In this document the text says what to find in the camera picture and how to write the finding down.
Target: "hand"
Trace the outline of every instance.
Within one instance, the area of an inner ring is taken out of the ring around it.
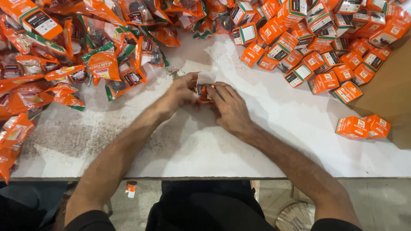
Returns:
[[[215,113],[217,124],[246,142],[247,136],[258,126],[251,120],[245,100],[233,87],[223,82],[216,82],[215,90],[209,85],[206,88],[214,101],[210,107]]]
[[[196,103],[199,95],[192,91],[197,84],[198,72],[190,72],[175,80],[153,106],[169,119],[182,105]]]

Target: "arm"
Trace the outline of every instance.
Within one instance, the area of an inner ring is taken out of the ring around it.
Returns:
[[[180,106],[197,101],[198,95],[189,90],[196,85],[197,74],[189,73],[174,81],[161,98],[96,157],[67,203],[65,225],[87,211],[103,210],[154,130]]]
[[[268,156],[288,179],[314,201],[315,220],[336,218],[361,227],[344,187],[324,169],[293,147],[255,124],[244,99],[228,84],[217,82],[207,93],[215,104],[211,109],[217,124]]]

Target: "floor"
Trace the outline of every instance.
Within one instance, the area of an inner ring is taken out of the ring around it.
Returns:
[[[339,180],[350,194],[364,231],[411,231],[411,179]],[[151,206],[161,196],[161,182],[142,180],[133,199],[125,193],[123,181],[111,198],[110,220],[118,231],[142,231]],[[288,180],[261,180],[259,203],[266,220],[274,224],[277,215],[296,202]]]

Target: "person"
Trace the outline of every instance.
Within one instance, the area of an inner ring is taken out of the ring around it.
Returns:
[[[84,172],[66,207],[65,230],[115,230],[103,206],[116,192],[133,159],[154,130],[185,104],[195,103],[198,73],[175,80],[114,139]],[[245,100],[230,85],[206,86],[216,122],[267,155],[315,205],[312,231],[360,231],[346,190],[330,174],[293,147],[254,123]],[[162,182],[162,196],[150,210],[152,230],[274,230],[246,181]]]

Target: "white table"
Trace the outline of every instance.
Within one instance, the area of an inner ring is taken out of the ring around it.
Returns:
[[[244,47],[227,35],[194,40],[180,33],[182,46],[163,51],[170,66],[157,78],[108,102],[104,85],[84,87],[86,110],[58,103],[42,113],[25,141],[13,178],[80,177],[98,153],[140,112],[188,72],[215,72],[244,97],[251,118],[287,140],[334,177],[410,177],[411,151],[387,139],[352,141],[335,134],[338,118],[358,116],[331,94],[313,95],[307,83],[293,89],[277,68],[268,72],[240,62]],[[215,124],[207,108],[179,109],[149,138],[128,178],[283,178],[264,154]]]

